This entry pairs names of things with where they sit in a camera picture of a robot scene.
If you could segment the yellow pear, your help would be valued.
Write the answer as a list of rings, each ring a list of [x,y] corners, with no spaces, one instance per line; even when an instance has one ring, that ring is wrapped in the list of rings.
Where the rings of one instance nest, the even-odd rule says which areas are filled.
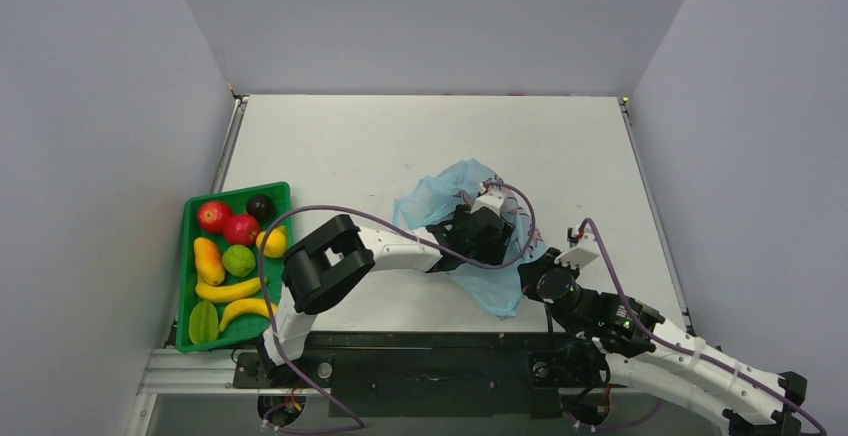
[[[264,257],[281,259],[289,247],[287,228],[281,225],[270,231],[261,231],[256,237],[255,246]]]

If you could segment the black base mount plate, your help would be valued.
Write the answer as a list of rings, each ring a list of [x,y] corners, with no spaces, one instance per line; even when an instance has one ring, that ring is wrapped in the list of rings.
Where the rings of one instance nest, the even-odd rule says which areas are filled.
[[[570,416],[604,425],[612,413],[608,366],[564,333],[311,333],[294,365],[264,349],[240,354],[233,385],[294,417],[305,373],[362,417]]]

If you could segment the light blue plastic bag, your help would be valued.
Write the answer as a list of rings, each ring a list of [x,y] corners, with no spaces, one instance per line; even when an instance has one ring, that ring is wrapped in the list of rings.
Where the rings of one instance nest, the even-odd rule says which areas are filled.
[[[481,269],[448,256],[437,270],[501,319],[514,317],[522,299],[518,266],[549,248],[526,200],[476,159],[420,179],[394,201],[392,223],[425,229],[439,245],[484,264]]]

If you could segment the yellow banana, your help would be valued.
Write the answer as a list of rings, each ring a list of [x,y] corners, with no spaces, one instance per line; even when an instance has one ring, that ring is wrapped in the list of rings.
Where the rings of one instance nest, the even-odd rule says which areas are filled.
[[[234,320],[241,316],[259,315],[263,318],[270,319],[271,313],[276,311],[276,304],[271,304],[271,309],[268,309],[268,304],[261,298],[238,299],[225,306],[219,321],[218,330],[224,332]]]
[[[239,299],[248,298],[261,290],[258,277],[254,277],[236,284],[213,286],[200,280],[195,285],[195,293],[202,300],[211,303],[230,303]]]

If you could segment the orange yellow mango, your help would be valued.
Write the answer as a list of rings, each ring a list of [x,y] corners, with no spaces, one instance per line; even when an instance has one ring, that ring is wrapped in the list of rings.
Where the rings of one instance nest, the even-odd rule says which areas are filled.
[[[226,278],[221,252],[214,241],[198,237],[193,241],[195,269],[198,278],[211,286],[221,285]]]

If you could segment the dark purple plum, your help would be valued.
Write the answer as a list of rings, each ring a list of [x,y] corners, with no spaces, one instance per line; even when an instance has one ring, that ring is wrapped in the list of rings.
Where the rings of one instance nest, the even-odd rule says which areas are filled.
[[[257,193],[250,196],[245,204],[245,211],[257,221],[266,221],[276,215],[273,199],[267,194]]]

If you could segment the green lime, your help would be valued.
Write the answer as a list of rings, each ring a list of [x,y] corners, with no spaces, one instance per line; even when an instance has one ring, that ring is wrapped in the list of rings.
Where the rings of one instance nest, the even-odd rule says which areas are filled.
[[[224,269],[239,278],[249,276],[256,268],[256,257],[253,251],[244,245],[231,245],[221,257]]]

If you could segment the red apple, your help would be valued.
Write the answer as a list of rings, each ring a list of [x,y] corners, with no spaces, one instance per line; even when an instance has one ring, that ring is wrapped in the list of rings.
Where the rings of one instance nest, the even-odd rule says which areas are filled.
[[[232,216],[231,207],[220,200],[206,201],[196,211],[196,220],[200,228],[210,234],[221,234],[226,222]]]
[[[222,229],[222,234],[228,243],[243,246],[252,246],[260,232],[260,223],[249,214],[236,214],[229,217]]]

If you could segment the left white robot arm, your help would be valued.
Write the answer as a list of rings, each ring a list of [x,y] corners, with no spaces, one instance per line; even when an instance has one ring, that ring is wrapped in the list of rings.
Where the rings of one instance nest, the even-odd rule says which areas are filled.
[[[500,265],[515,229],[492,209],[466,205],[445,221],[413,230],[410,239],[360,227],[348,215],[331,218],[284,253],[279,303],[261,339],[260,374],[275,386],[291,383],[316,317],[338,305],[368,273]]]

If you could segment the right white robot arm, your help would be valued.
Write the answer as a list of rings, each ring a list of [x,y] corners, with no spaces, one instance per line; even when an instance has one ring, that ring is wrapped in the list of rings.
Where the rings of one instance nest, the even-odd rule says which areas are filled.
[[[805,378],[734,359],[621,290],[579,285],[581,269],[597,258],[609,256],[578,246],[550,248],[518,267],[524,294],[585,342],[563,358],[572,380],[588,383],[604,371],[612,384],[685,406],[726,435],[801,434]]]

